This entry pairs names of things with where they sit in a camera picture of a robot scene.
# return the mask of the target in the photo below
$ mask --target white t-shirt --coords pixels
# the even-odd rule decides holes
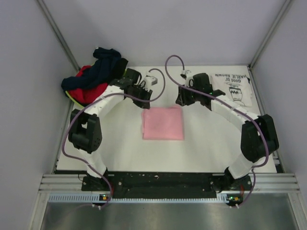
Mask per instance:
[[[211,74],[210,82],[213,90],[221,90],[226,96],[241,106],[252,107],[252,91],[246,75]]]

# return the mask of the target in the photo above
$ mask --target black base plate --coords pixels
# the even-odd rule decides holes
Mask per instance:
[[[235,183],[235,187],[223,187],[221,189],[221,185],[223,186],[223,175],[214,175],[210,178],[211,188],[212,190],[221,192],[222,190],[226,191],[240,191],[241,185],[243,186],[244,191],[249,191],[252,187],[250,176],[246,176],[241,179],[239,183]]]
[[[216,176],[212,173],[106,172],[104,176],[112,185],[113,198],[216,198],[216,192],[211,188],[211,181]],[[248,179],[243,186],[248,190]],[[82,191],[108,190],[103,179],[83,178]]]

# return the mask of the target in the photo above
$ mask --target white wall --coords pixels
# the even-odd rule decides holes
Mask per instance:
[[[187,65],[249,64],[284,0],[45,2],[79,65],[101,46],[131,66],[161,66],[171,54]]]
[[[54,163],[74,71],[34,0],[0,1],[0,226],[27,228]]]
[[[307,201],[307,1],[295,0],[254,74],[274,117],[286,169]]]

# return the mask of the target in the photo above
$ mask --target red cloth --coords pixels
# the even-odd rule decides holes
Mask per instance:
[[[90,67],[92,66],[83,66],[81,70],[77,73],[76,77],[82,76],[83,71],[89,69]],[[75,89],[75,90],[69,90],[68,93],[77,102],[80,102],[82,104],[90,104],[97,97],[99,97],[106,90],[106,88],[107,88],[107,83],[102,83],[89,90]]]

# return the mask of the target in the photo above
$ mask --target white table surface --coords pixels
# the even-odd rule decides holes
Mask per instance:
[[[131,67],[143,76],[153,67]],[[205,72],[240,74],[249,77],[246,66],[189,66],[193,74]],[[169,67],[169,72],[180,83],[182,67]],[[153,87],[152,98],[162,88],[162,77],[154,71],[158,84]],[[166,77],[166,89],[151,107],[169,107],[175,104],[177,86]],[[260,114],[253,93],[251,112]],[[241,133],[223,117],[195,103],[182,107],[184,119],[184,141],[143,140],[141,133],[142,109],[135,106],[131,99],[116,105],[101,122],[103,142],[98,151],[109,171],[145,172],[203,172],[222,173],[240,154]],[[81,155],[67,141],[65,150],[73,156]],[[60,154],[57,170],[86,170],[83,162]],[[267,165],[256,168],[257,173],[276,173],[272,155]]]

